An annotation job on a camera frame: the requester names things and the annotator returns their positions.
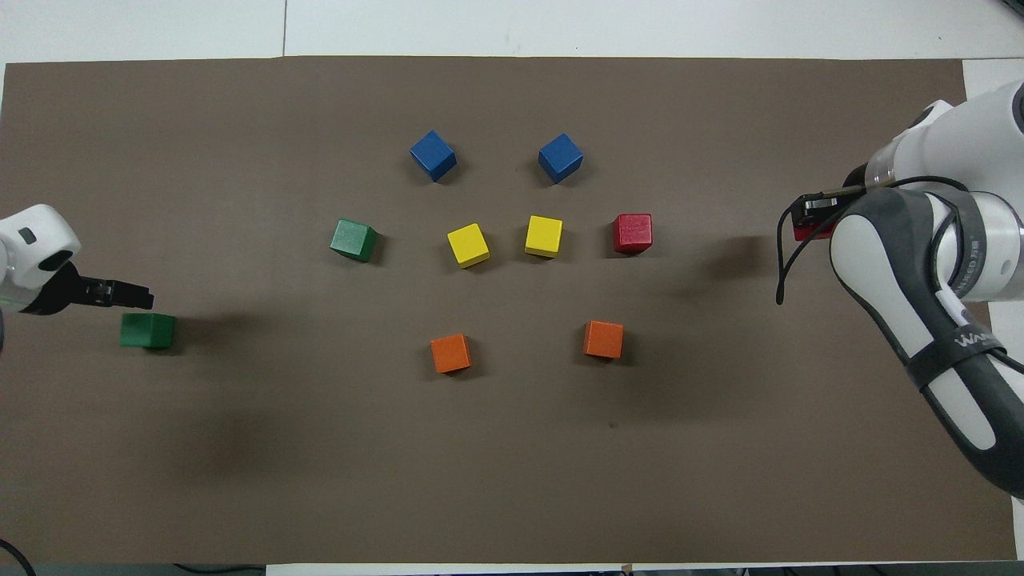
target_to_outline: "white table surface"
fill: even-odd
[[[1024,58],[1024,17],[998,0],[0,0],[0,65],[308,54],[963,58],[971,96],[1024,78],[1024,59],[997,59]],[[991,316],[1011,354],[1024,357],[1024,302],[993,303]],[[1014,520],[1024,559],[1018,502]],[[286,565],[268,574],[614,571],[631,560],[642,559]],[[632,568],[712,566],[721,565]]]

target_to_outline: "black cable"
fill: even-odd
[[[790,254],[790,259],[786,260],[785,265],[782,265],[782,223],[785,221],[785,216],[787,216],[793,211],[793,206],[790,206],[785,210],[785,212],[782,213],[782,217],[779,218],[779,225],[777,229],[778,284],[775,286],[776,304],[782,305],[782,300],[785,299],[785,277],[790,275],[790,269],[793,268],[793,262],[797,261],[797,256],[799,256],[800,253],[804,251],[804,248],[807,248],[807,245],[810,244],[812,240],[817,238],[822,232],[828,230],[828,227],[836,223],[843,216],[843,214],[845,214],[846,211],[850,209],[850,206],[853,206],[853,204],[848,205],[846,208],[843,208],[842,210],[837,210],[835,213],[833,213],[833,215],[828,216],[827,218],[822,220],[820,224],[815,227],[814,230],[811,231],[810,236],[805,238],[804,241],[797,246],[797,248],[793,251],[793,253]]]
[[[888,188],[899,188],[904,184],[912,184],[916,182],[937,182],[940,184],[946,184],[948,187],[955,188],[961,192],[971,192],[969,188],[964,186],[964,182],[959,180],[954,180],[952,178],[947,178],[945,176],[913,176],[910,178],[903,178],[901,180],[896,180],[895,182],[889,184]]]
[[[14,557],[14,560],[22,565],[22,570],[25,570],[26,576],[36,576],[36,571],[32,568],[32,564],[29,563],[29,559],[25,558],[22,550],[15,548],[14,544],[11,544],[7,540],[0,539],[0,548],[7,550],[10,556]]]
[[[191,568],[183,564],[175,564],[174,567],[180,568],[181,570],[184,570],[189,574],[230,574],[232,572],[249,572],[249,571],[259,572],[262,574],[263,571],[266,570],[262,566],[229,566],[227,568],[212,568],[210,570],[204,570],[202,568]]]
[[[935,238],[932,239],[932,244],[928,249],[929,257],[931,258],[931,262],[929,262],[929,270],[932,271],[932,289],[935,291],[941,290],[942,286],[946,284],[941,278],[939,278],[939,245],[942,244],[942,237],[946,235],[946,231],[949,230],[949,227],[952,225],[953,222],[957,225],[956,238],[957,244],[959,243],[959,239],[963,238],[963,231],[959,230],[959,212],[957,210],[951,210],[948,214],[946,214],[946,217],[942,218],[942,221],[939,222],[939,228],[935,232]]]

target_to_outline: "blue cube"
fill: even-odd
[[[538,161],[544,171],[551,176],[551,181],[558,183],[580,168],[583,164],[583,153],[563,132],[541,149]]]
[[[456,164],[455,151],[434,130],[427,132],[409,152],[435,182]]]

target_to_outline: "orange cube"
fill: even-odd
[[[469,343],[465,334],[444,336],[430,340],[430,352],[434,355],[434,369],[445,374],[472,366],[469,359]]]
[[[600,358],[621,358],[625,332],[622,324],[592,320],[587,323],[583,337],[583,353]]]

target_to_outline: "red cube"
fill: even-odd
[[[612,228],[615,252],[639,254],[654,243],[650,214],[618,214]]]

